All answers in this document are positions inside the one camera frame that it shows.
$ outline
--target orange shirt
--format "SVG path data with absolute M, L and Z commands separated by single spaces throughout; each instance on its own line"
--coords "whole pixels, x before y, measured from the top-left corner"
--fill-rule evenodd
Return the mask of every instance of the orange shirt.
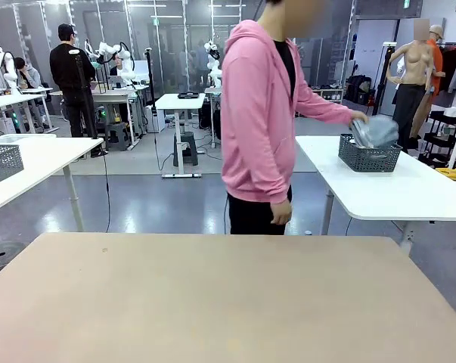
M 436 41 L 434 39 L 429 39 L 427 44 L 431 46 L 433 50 L 433 60 L 434 60 L 434 67 L 436 68 L 436 72 L 442 72 L 442 53 L 439 49 Z M 434 95 L 436 96 L 439 93 L 439 84 L 441 83 L 441 77 L 432 77 L 431 83 L 434 85 Z

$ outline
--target folded clothing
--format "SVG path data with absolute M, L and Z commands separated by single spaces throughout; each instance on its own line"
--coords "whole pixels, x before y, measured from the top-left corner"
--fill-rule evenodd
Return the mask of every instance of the folded clothing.
M 385 115 L 369 117 L 369 123 L 356 119 L 351 128 L 355 144 L 359 147 L 387 147 L 394 144 L 399 138 L 397 123 Z

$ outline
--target gray plastic basket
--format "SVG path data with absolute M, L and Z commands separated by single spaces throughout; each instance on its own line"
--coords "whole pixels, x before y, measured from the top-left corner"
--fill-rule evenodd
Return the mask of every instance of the gray plastic basket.
M 363 149 L 350 141 L 351 134 L 340 136 L 339 158 L 354 172 L 393 172 L 402 147 L 394 144 L 377 149 Z
M 23 169 L 19 145 L 0 145 L 0 182 Z

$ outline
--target glass wall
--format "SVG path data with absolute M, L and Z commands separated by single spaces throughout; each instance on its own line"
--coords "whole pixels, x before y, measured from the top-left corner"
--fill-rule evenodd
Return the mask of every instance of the glass wall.
M 302 68 L 311 85 L 339 82 L 349 38 L 351 1 L 331 0 L 331 6 L 309 38 L 295 39 Z M 37 68 L 55 87 L 48 53 L 59 44 L 57 26 L 73 23 L 77 46 L 86 39 L 94 49 L 101 41 L 124 42 L 134 59 L 144 60 L 151 48 L 151 69 L 157 96 L 167 92 L 202 91 L 207 85 L 207 53 L 213 40 L 221 55 L 225 41 L 242 20 L 257 19 L 259 0 L 44 0 L 0 2 L 0 45 Z

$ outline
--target seated person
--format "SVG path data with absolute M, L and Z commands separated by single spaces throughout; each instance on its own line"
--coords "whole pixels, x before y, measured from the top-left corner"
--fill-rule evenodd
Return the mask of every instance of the seated person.
M 26 64 L 23 58 L 16 57 L 14 59 L 14 66 L 17 70 L 19 70 L 20 78 L 18 82 L 20 89 L 42 87 L 41 76 L 39 75 L 38 70 L 31 64 Z M 38 118 L 41 119 L 41 123 L 44 128 L 49 129 L 49 126 L 46 123 L 46 112 L 42 102 L 34 100 L 37 110 L 39 111 L 39 115 L 36 114 L 36 109 L 33 107 L 31 102 L 32 101 L 28 101 L 29 109 L 32 111 L 32 114 L 35 115 L 38 122 L 40 121 Z
M 111 76 L 118 76 L 119 70 L 122 70 L 122 59 L 115 54 L 115 67 L 110 68 L 110 75 Z M 129 121 L 129 113 L 127 112 L 127 105 L 126 104 L 119 104 L 119 111 L 120 111 L 120 118 L 124 123 Z

